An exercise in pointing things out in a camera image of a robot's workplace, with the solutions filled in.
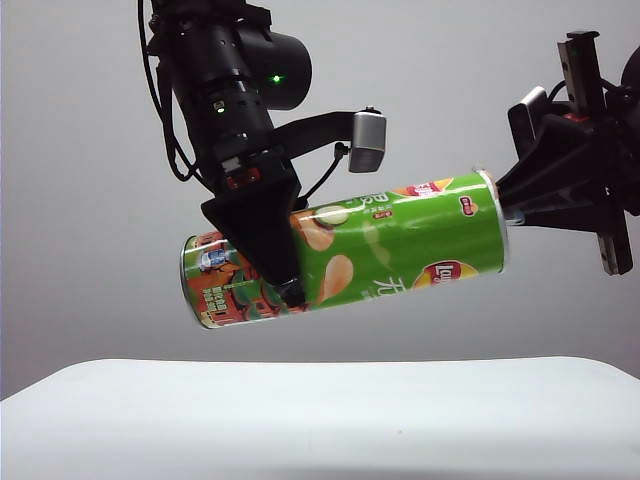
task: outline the black mount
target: black mount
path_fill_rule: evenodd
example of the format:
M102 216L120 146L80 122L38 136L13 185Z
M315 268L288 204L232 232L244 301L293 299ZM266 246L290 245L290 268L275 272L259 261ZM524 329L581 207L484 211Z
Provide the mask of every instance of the black mount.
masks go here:
M152 5L154 36L143 56L160 59L158 103L170 163L175 165L176 149L183 155L173 133L173 92L196 155L190 173L199 172L196 178L215 194L202 212L289 306L304 303L289 224L301 188L291 160L331 142L353 141L375 110L334 112L274 128L268 109L292 109L309 90L311 60L304 45L272 32L269 10L244 0ZM384 141L368 148L369 136L358 135L359 147L352 150L359 161L352 156L352 171L377 170Z
M600 77L598 33L567 36L569 102L543 102L528 133L512 121L517 146L533 141L498 181L500 199L516 224L597 233L605 271L623 274L633 266L624 212L640 214L640 48L614 86Z

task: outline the gray background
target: gray background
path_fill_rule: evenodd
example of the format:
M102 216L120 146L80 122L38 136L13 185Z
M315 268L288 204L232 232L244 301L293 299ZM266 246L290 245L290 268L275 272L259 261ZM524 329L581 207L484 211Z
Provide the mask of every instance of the gray background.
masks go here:
M637 1L265 0L314 79L277 124L367 104L389 118L375 175L345 166L322 203L514 162L506 110L561 79L555 42L595 28L617 82L640 44ZM607 277L595 236L511 233L500 276L383 301L206 331L177 277L208 198L164 159L133 1L3 2L3 395L104 357L238 361L579 355L640 375L640 269ZM304 185L329 148L299 159ZM640 221L630 222L640 247Z

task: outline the potato chip can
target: potato chip can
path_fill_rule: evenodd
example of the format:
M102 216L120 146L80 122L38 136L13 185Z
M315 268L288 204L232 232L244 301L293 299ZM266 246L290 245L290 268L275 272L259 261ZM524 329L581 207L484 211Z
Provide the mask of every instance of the potato chip can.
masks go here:
M291 215L307 303L288 308L219 232L190 237L182 288L208 328L247 323L500 272L505 221L484 171Z

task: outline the white surface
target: white surface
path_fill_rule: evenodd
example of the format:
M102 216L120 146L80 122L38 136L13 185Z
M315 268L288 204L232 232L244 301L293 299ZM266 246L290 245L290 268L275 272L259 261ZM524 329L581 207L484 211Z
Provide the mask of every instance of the white surface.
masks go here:
M578 358L103 360L2 403L2 478L640 478L640 381Z

